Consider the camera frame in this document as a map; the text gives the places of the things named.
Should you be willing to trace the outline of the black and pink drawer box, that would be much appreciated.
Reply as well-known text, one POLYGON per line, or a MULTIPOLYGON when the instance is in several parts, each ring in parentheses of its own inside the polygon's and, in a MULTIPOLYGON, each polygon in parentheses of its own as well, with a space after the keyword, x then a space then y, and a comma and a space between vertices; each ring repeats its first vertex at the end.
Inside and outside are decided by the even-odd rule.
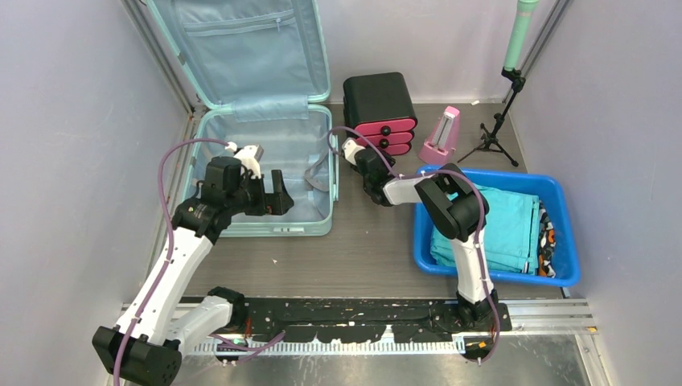
POLYGON ((392 155, 412 148, 417 115, 404 76, 386 72, 352 76, 343 82, 345 126, 392 155))

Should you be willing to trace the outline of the light blue hard-shell suitcase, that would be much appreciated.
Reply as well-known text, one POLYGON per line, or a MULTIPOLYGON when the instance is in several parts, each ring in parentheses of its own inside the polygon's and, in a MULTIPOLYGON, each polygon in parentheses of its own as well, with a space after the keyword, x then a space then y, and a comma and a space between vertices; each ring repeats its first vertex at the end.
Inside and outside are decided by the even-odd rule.
POLYGON ((313 1, 150 1, 148 7, 207 108, 184 196, 225 142, 263 148, 294 201, 283 216, 238 215, 226 237, 323 236, 339 197, 338 142, 329 138, 330 74, 313 1))

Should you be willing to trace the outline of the teal cloth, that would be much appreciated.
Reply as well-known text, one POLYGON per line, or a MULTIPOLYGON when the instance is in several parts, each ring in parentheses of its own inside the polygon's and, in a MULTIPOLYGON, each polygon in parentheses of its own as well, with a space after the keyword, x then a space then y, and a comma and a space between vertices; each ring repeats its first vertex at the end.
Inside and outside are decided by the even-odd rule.
POLYGON ((539 269, 540 198, 478 185, 489 204, 484 250, 490 271, 534 275, 539 269))

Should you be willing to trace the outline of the orange black camouflage garment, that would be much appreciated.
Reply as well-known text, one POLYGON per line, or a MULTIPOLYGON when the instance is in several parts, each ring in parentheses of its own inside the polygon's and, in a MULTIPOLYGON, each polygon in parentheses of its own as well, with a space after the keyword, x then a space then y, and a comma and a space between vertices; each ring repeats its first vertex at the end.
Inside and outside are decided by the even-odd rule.
POLYGON ((547 209, 539 202, 540 233, 538 238, 538 275, 554 278, 557 274, 553 268, 553 254, 556 249, 555 228, 547 209))

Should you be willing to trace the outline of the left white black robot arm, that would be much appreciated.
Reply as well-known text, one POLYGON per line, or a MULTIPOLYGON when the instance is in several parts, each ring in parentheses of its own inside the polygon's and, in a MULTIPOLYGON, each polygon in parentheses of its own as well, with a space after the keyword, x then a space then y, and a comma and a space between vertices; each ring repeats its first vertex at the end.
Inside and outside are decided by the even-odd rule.
POLYGON ((115 384, 170 385, 185 354, 223 328, 240 331, 248 320, 244 295, 212 289, 202 302, 174 320, 191 277, 232 222, 233 216, 283 216, 294 201, 281 170, 272 170, 267 192, 256 160, 214 157, 198 194, 184 200, 170 218, 162 255, 133 303, 112 327, 99 327, 92 345, 115 384))

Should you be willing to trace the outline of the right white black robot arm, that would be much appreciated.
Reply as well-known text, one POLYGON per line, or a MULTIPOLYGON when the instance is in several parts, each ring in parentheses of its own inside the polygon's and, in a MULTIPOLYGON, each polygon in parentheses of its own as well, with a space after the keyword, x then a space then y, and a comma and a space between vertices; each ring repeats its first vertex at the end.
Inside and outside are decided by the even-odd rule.
POLYGON ((407 177, 394 172, 387 154, 372 148, 350 144, 343 157, 362 176, 363 189, 372 202, 384 207, 424 206, 454 254, 460 322, 470 330, 481 329, 497 309, 483 248, 489 207, 474 184, 453 163, 407 177))

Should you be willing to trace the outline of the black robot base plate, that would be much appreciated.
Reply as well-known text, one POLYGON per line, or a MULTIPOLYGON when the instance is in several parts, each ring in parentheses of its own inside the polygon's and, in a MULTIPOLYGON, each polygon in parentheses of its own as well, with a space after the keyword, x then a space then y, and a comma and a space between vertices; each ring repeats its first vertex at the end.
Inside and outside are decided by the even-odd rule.
POLYGON ((287 343, 449 342, 464 332, 490 335, 512 328, 507 307, 480 320, 461 314, 455 300, 400 298, 246 298, 247 314, 220 333, 267 342, 282 333, 287 343))

